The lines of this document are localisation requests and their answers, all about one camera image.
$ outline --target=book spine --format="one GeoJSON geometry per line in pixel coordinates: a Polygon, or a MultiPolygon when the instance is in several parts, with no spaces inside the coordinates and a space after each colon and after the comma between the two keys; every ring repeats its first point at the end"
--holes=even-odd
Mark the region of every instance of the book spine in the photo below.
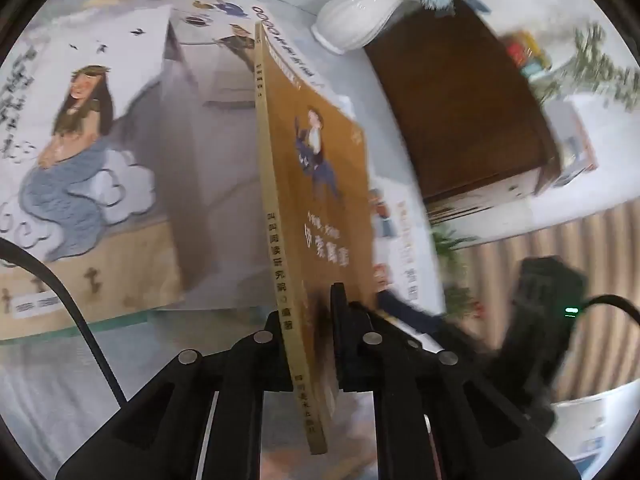
{"type": "Polygon", "coordinates": [[[266,54],[265,42],[264,29],[258,23],[255,31],[255,108],[258,122],[258,158],[262,202],[266,216],[267,243],[293,393],[302,409],[309,449],[312,454],[322,454],[326,453],[327,444],[322,427],[320,402],[314,388],[312,370],[305,349],[303,319],[300,311],[302,302],[295,295],[296,287],[287,261],[287,248],[280,222],[278,189],[271,150],[267,89],[262,70],[264,57],[268,55],[266,54]]]}

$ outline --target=black cable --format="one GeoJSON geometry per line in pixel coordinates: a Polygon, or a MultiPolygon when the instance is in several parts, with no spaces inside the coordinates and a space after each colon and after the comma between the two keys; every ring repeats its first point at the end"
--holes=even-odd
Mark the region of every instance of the black cable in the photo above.
{"type": "Polygon", "coordinates": [[[127,403],[127,398],[124,396],[116,376],[111,370],[107,359],[104,357],[100,346],[95,340],[94,334],[89,330],[89,327],[80,313],[76,302],[73,300],[71,294],[69,294],[62,282],[53,272],[51,272],[49,267],[41,263],[34,256],[31,256],[24,249],[18,247],[9,240],[5,240],[4,238],[0,238],[0,259],[30,272],[38,279],[49,285],[51,290],[55,292],[56,296],[65,306],[66,311],[71,316],[71,319],[74,320],[74,323],[78,327],[84,341],[87,343],[89,350],[94,355],[95,361],[98,363],[98,367],[104,375],[104,378],[113,392],[113,396],[116,398],[116,401],[120,407],[124,406],[127,403]]]}
{"type": "MultiPolygon", "coordinates": [[[[596,296],[591,298],[584,304],[580,313],[583,313],[587,308],[595,304],[609,304],[615,306],[620,310],[626,312],[631,318],[640,326],[640,311],[636,306],[625,298],[616,296],[615,294],[603,294],[602,296],[596,296]]],[[[623,461],[629,460],[635,446],[640,440],[640,413],[636,415],[636,418],[631,423],[626,435],[620,441],[620,444],[609,457],[607,463],[593,477],[593,480],[608,480],[613,478],[614,475],[620,471],[623,461]]]]}

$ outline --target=orange book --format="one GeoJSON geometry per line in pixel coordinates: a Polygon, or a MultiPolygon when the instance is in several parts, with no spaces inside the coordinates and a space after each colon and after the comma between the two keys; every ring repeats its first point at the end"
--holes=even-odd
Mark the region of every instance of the orange book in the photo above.
{"type": "Polygon", "coordinates": [[[256,107],[266,236],[287,360],[310,450],[327,450],[335,379],[329,291],[373,304],[372,226],[360,127],[256,27],[256,107]]]}

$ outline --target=blue petal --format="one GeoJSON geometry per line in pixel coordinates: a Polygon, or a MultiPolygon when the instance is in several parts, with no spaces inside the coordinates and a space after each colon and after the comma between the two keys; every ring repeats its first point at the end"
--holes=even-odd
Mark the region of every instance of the blue petal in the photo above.
{"type": "Polygon", "coordinates": [[[487,7],[484,3],[482,3],[480,0],[464,0],[464,1],[469,7],[471,7],[473,10],[477,12],[483,12],[485,14],[491,13],[491,9],[487,7]]]}

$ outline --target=green plant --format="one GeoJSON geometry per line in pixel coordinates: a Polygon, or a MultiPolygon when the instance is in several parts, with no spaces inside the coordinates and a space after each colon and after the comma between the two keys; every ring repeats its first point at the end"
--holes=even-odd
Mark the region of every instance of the green plant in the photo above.
{"type": "Polygon", "coordinates": [[[543,103],[559,95],[591,92],[613,99],[630,112],[640,102],[640,70],[616,66],[602,52],[606,34],[599,23],[590,23],[586,33],[575,29],[576,53],[553,72],[530,83],[543,103]]]}
{"type": "Polygon", "coordinates": [[[465,265],[456,249],[463,243],[473,242],[476,238],[458,237],[455,231],[446,228],[435,228],[431,236],[440,264],[440,275],[443,277],[447,315],[462,318],[473,309],[474,298],[468,288],[457,284],[457,281],[465,276],[465,265]]]}

